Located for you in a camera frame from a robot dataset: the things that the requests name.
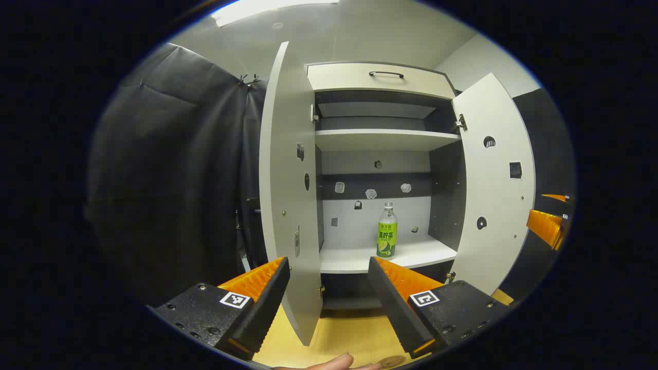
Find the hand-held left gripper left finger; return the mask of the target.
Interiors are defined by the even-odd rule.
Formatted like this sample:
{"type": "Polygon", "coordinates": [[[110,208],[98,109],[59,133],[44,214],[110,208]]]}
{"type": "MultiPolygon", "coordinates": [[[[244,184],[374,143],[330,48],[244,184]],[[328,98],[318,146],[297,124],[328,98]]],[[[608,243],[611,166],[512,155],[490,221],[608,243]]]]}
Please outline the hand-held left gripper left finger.
{"type": "Polygon", "coordinates": [[[289,260],[282,256],[219,286],[193,284],[149,309],[197,342],[252,360],[270,330],[289,279],[289,260]]]}

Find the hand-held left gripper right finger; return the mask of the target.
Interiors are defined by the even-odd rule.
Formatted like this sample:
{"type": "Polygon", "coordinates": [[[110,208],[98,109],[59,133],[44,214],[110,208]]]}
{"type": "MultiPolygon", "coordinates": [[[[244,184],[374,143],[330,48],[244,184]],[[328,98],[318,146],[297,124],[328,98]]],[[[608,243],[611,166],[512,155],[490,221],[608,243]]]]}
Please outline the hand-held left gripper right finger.
{"type": "Polygon", "coordinates": [[[510,307],[447,274],[440,283],[372,256],[368,278],[405,352],[415,359],[439,354],[494,327],[510,307]]]}

